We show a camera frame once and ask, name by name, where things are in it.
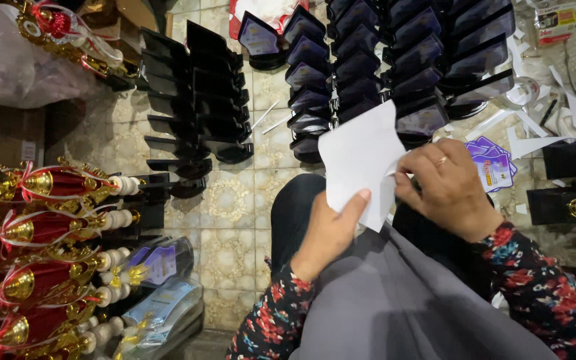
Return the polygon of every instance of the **woman's right hand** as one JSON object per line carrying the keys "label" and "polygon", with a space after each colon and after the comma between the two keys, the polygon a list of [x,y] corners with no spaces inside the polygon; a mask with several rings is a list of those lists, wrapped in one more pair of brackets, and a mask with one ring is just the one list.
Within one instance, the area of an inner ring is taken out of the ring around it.
{"label": "woman's right hand", "polygon": [[[416,191],[406,174],[414,174]],[[482,241],[504,222],[492,207],[477,167],[458,140],[441,139],[402,157],[395,194],[411,208],[469,243]]]}

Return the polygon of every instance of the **floral sleeve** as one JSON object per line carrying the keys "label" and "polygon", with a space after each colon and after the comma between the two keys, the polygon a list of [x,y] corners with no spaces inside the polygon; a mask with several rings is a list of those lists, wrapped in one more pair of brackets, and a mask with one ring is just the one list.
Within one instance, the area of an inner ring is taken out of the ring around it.
{"label": "floral sleeve", "polygon": [[560,359],[576,359],[575,277],[510,223],[476,246],[492,266],[493,283],[507,299],[510,316]]}
{"label": "floral sleeve", "polygon": [[239,326],[226,360],[287,359],[299,347],[311,298],[311,283],[284,266]]}

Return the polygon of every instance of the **black pants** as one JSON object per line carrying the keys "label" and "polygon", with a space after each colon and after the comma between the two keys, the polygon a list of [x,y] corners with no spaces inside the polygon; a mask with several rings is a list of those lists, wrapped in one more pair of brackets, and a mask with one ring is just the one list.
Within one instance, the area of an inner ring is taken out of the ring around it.
{"label": "black pants", "polygon": [[[315,174],[302,174],[290,180],[275,198],[270,214],[272,226],[272,269],[276,274],[297,253],[310,221],[315,197],[326,189],[326,180]],[[395,212],[393,227],[425,255],[433,258],[490,301],[492,274],[480,255],[459,237],[405,204]]]}

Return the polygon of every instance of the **woman's left hand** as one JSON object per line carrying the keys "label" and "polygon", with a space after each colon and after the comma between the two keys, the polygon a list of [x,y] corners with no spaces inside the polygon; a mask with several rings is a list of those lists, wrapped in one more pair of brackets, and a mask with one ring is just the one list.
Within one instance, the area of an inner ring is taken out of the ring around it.
{"label": "woman's left hand", "polygon": [[328,264],[350,246],[370,198],[369,189],[359,191],[348,201],[341,214],[328,206],[326,192],[315,198],[306,237],[290,264],[297,278],[308,282],[315,280]]}

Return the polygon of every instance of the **hand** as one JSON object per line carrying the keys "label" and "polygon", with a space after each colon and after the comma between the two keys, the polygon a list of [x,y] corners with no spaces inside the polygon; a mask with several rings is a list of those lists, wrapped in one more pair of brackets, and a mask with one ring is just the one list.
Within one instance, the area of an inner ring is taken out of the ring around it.
{"label": "hand", "polygon": [[[417,192],[406,173],[415,175]],[[469,243],[482,241],[504,221],[489,203],[470,153],[442,139],[409,152],[395,173],[395,194],[411,208]]]}
{"label": "hand", "polygon": [[328,264],[350,246],[370,198],[370,190],[359,191],[348,201],[341,214],[328,206],[326,192],[315,198],[308,231],[290,264],[297,278],[308,282],[315,280]]}

